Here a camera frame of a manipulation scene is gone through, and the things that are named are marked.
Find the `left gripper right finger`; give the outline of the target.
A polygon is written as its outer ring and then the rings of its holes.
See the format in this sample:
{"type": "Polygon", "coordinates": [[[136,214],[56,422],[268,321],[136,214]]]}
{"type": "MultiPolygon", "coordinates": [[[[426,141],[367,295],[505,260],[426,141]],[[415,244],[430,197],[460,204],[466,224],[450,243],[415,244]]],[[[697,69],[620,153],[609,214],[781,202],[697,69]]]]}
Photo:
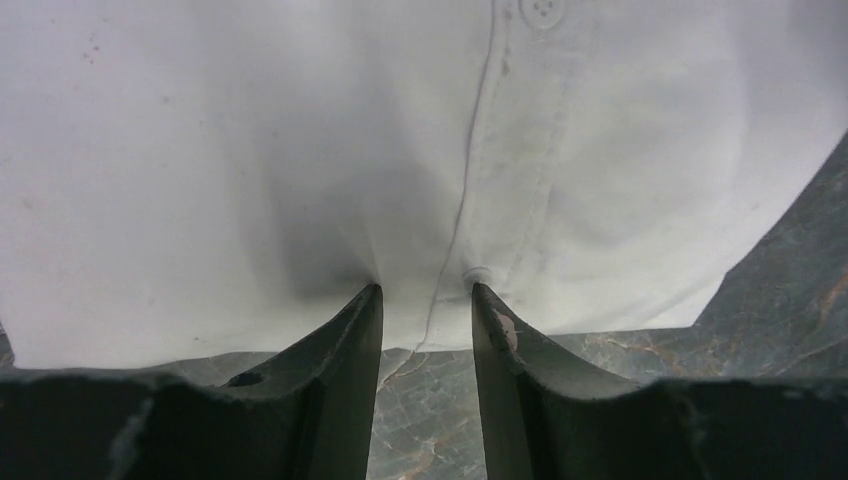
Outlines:
{"type": "Polygon", "coordinates": [[[492,479],[843,479],[838,378],[661,378],[604,370],[472,290],[473,354],[492,479]]]}

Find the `white long-sleeve shirt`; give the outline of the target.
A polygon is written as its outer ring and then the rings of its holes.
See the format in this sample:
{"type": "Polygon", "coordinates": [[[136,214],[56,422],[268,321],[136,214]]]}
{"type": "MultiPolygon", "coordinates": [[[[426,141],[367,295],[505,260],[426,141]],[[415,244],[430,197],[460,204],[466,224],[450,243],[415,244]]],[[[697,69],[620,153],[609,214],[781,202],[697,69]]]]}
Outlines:
{"type": "Polygon", "coordinates": [[[692,325],[847,129],[843,1],[5,1],[22,369],[692,325]]]}

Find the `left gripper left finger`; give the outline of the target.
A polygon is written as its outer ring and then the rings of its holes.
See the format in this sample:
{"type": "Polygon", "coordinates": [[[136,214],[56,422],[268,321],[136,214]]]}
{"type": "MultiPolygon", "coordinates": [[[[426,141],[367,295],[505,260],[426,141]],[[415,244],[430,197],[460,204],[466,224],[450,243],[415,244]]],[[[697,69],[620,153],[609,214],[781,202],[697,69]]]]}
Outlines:
{"type": "Polygon", "coordinates": [[[362,479],[383,334],[380,287],[221,386],[153,371],[1,378],[5,479],[362,479]]]}

